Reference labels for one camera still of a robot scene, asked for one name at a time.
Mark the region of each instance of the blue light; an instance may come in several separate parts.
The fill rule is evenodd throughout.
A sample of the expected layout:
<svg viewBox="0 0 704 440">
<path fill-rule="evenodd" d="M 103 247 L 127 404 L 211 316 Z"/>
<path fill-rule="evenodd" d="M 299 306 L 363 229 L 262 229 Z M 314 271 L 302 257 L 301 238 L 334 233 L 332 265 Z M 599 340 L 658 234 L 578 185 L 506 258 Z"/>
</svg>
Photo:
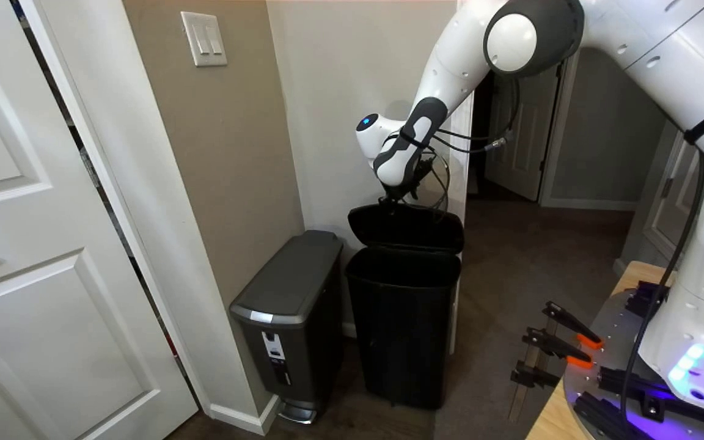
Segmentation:
<svg viewBox="0 0 704 440">
<path fill-rule="evenodd" d="M 692 359 L 699 359 L 702 357 L 704 354 L 704 345 L 701 343 L 695 343 L 688 351 L 686 352 L 686 356 L 692 358 Z"/>
<path fill-rule="evenodd" d="M 681 360 L 678 361 L 678 367 L 682 368 L 683 370 L 692 370 L 692 367 L 694 366 L 694 360 L 690 359 L 689 357 L 681 357 Z"/>
<path fill-rule="evenodd" d="M 670 371 L 670 380 L 673 382 L 681 381 L 681 379 L 686 376 L 686 370 L 681 370 L 680 368 L 673 368 Z"/>
</svg>

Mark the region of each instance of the open trash can lid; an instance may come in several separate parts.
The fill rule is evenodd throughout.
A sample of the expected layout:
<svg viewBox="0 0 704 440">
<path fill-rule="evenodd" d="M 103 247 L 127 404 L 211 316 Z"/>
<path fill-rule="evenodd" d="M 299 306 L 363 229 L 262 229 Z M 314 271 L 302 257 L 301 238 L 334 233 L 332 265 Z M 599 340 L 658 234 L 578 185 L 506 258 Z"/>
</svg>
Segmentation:
<svg viewBox="0 0 704 440">
<path fill-rule="evenodd" d="M 371 204 L 352 209 L 350 228 L 366 246 L 413 251 L 463 251 L 463 225 L 455 214 L 407 204 Z"/>
<path fill-rule="evenodd" d="M 232 301 L 230 312 L 259 323 L 301 324 L 322 292 L 341 247 L 334 233 L 305 231 L 294 236 Z"/>
</svg>

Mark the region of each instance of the trash can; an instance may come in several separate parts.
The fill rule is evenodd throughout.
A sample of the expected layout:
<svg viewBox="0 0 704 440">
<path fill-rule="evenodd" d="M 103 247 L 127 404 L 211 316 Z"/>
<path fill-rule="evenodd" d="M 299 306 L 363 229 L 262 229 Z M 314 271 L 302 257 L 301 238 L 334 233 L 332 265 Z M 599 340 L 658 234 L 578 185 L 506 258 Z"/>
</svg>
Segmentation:
<svg viewBox="0 0 704 440">
<path fill-rule="evenodd" d="M 341 248 L 325 231 L 291 238 L 230 306 L 279 415 L 299 423 L 324 410 L 343 357 Z"/>
<path fill-rule="evenodd" d="M 355 208 L 348 219 L 367 246 L 346 267 L 366 388 L 393 404 L 437 409 L 463 225 L 404 204 Z"/>
</svg>

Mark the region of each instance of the light switch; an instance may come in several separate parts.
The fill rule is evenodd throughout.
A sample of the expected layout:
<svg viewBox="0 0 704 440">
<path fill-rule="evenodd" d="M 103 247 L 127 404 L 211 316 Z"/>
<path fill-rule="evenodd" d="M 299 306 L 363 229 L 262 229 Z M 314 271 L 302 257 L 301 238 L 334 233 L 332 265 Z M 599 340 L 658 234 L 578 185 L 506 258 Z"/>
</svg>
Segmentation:
<svg viewBox="0 0 704 440">
<path fill-rule="evenodd" d="M 227 54 L 216 16 L 182 11 L 181 19 L 195 66 L 226 66 Z"/>
</svg>

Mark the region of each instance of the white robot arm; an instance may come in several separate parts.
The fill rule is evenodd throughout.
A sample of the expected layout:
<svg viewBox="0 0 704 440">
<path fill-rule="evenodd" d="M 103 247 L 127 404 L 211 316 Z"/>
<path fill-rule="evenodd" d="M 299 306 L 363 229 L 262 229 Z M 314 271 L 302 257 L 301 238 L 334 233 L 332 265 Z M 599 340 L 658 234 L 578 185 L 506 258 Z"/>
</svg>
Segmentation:
<svg viewBox="0 0 704 440">
<path fill-rule="evenodd" d="M 699 134 L 691 140 L 704 152 L 704 0 L 469 0 L 436 42 L 408 119 L 364 117 L 361 150 L 385 186 L 410 183 L 421 145 L 489 70 L 534 75 L 583 46 L 607 53 L 679 128 Z M 676 395 L 704 407 L 704 374 L 679 368 L 700 347 L 692 364 L 704 369 L 704 203 L 695 231 L 639 354 Z"/>
</svg>

